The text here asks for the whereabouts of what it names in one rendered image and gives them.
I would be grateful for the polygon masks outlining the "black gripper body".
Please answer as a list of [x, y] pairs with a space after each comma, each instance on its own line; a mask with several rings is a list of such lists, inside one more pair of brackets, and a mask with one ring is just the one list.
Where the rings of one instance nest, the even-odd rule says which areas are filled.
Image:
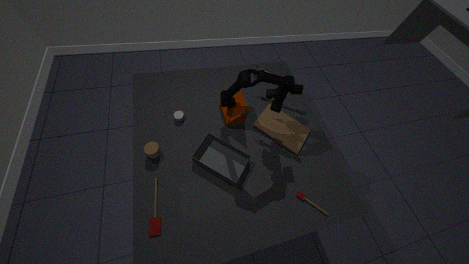
[[277, 113], [280, 113], [280, 110], [282, 108], [281, 104], [283, 103], [284, 99], [286, 98], [286, 95], [285, 96], [280, 95], [278, 93], [278, 90], [279, 90], [279, 88], [277, 88], [276, 99], [275, 99], [276, 101], [275, 101], [275, 103], [272, 103], [272, 105], [270, 107], [270, 110], [275, 111]]

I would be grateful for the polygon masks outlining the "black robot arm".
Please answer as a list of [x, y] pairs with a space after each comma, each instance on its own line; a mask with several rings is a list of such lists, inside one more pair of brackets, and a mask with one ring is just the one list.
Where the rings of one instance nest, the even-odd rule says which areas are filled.
[[[251, 82], [250, 74], [254, 73], [258, 75], [258, 79]], [[240, 89], [253, 87], [257, 83], [260, 82], [267, 82], [278, 85], [278, 93], [280, 95], [287, 95], [288, 92], [290, 94], [302, 94], [302, 90], [304, 89], [303, 85], [295, 85], [294, 84], [294, 77], [293, 76], [284, 76], [281, 77], [279, 75], [275, 75], [272, 73], [267, 73], [264, 70], [254, 70], [254, 69], [247, 69], [243, 70], [239, 73], [237, 81], [226, 91], [221, 92], [221, 107], [228, 107], [228, 109], [233, 108], [236, 106], [235, 98], [233, 97]], [[266, 97], [267, 99], [276, 99], [276, 89], [267, 89], [266, 90]]]

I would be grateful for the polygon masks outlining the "red spatula with wooden handle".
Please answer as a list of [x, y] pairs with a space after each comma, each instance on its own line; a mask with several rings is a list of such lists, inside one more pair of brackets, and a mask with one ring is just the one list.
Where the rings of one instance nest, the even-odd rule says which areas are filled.
[[155, 178], [155, 214], [149, 219], [149, 237], [161, 234], [161, 217], [157, 217], [157, 178]]

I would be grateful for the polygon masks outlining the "grey cylinder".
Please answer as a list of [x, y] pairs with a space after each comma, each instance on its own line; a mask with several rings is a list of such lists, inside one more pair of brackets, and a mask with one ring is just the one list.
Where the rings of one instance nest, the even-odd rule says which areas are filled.
[[182, 121], [184, 119], [184, 113], [182, 111], [176, 111], [174, 113], [174, 118], [176, 121]]

